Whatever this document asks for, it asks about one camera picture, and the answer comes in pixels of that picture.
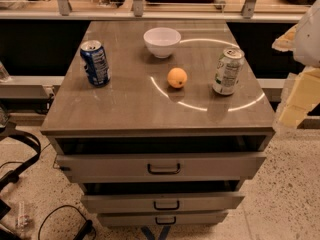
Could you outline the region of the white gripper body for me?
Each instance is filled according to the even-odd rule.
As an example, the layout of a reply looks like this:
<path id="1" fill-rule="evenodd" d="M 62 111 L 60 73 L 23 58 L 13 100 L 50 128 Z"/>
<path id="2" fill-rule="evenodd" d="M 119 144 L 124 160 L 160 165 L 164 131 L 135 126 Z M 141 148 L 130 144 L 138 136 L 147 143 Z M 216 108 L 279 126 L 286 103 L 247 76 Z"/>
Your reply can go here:
<path id="1" fill-rule="evenodd" d="M 316 0 L 297 24 L 294 59 L 305 66 L 320 66 L 320 0 Z"/>

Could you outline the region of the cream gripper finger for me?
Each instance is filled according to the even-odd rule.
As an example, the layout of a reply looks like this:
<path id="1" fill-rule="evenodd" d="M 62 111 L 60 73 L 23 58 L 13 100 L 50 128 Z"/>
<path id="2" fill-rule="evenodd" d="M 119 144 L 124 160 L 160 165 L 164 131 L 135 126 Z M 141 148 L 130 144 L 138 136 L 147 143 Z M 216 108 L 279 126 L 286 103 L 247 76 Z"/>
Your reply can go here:
<path id="1" fill-rule="evenodd" d="M 294 48 L 296 29 L 296 25 L 288 29 L 272 43 L 272 48 L 280 52 L 292 51 Z"/>
<path id="2" fill-rule="evenodd" d="M 293 88 L 280 113 L 279 123 L 296 128 L 320 103 L 320 68 L 305 67 L 294 81 Z"/>

